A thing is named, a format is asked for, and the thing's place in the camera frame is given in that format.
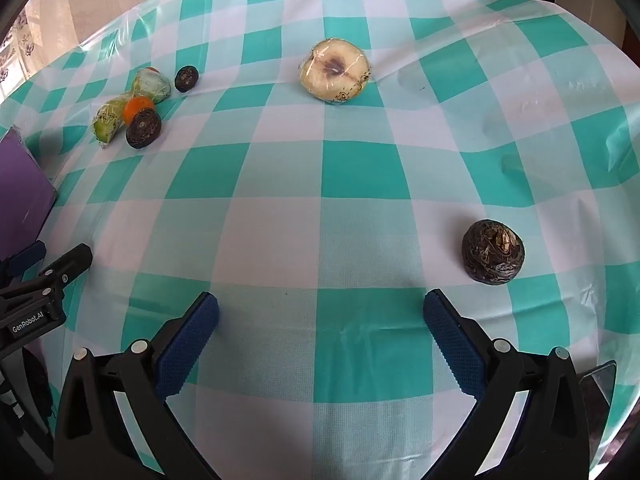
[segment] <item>cut vegetable wrapped in plastic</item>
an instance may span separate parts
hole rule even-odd
[[[156,69],[147,67],[138,70],[131,84],[133,95],[145,96],[158,104],[171,94],[171,83]]]
[[[113,139],[118,128],[122,126],[122,112],[129,99],[131,99],[131,92],[124,92],[124,94],[109,99],[96,113],[92,129],[95,138],[103,147]]]
[[[300,67],[300,82],[317,98],[338,104],[356,97],[370,74],[363,51],[348,41],[327,38],[313,47]]]

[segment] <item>small dark vegetable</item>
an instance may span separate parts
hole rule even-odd
[[[183,66],[175,75],[175,89],[178,92],[185,93],[191,90],[198,82],[198,69],[194,66]]]
[[[515,278],[524,263],[524,245],[506,225],[479,220],[462,238],[466,272],[476,282],[500,285]]]
[[[160,135],[162,119],[152,108],[140,110],[127,128],[127,142],[139,150],[150,145]]]

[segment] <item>plastic table cover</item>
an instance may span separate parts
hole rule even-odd
[[[298,83],[331,36],[373,67],[340,106]],[[139,67],[187,64],[200,81],[158,105],[156,142],[100,148],[102,102]],[[170,405],[221,476],[420,478],[472,406],[422,322],[439,287],[522,351],[616,359],[610,438],[639,395],[639,76],[533,0],[141,4],[0,106],[59,190],[46,263],[79,242],[95,254],[42,339],[52,389],[74,348],[150,338],[210,290],[221,323]],[[462,268],[481,218],[524,240],[506,286]]]

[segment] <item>orange vegetable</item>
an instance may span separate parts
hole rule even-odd
[[[140,110],[144,110],[145,108],[151,108],[152,110],[155,110],[156,106],[151,99],[142,95],[129,99],[127,104],[124,105],[124,111],[122,112],[124,123],[129,126],[137,113]]]

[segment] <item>cut root vegetable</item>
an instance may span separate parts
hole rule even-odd
[[[300,67],[300,82],[317,98],[340,103],[358,95],[370,74],[363,51],[348,41],[328,38],[313,47]]]

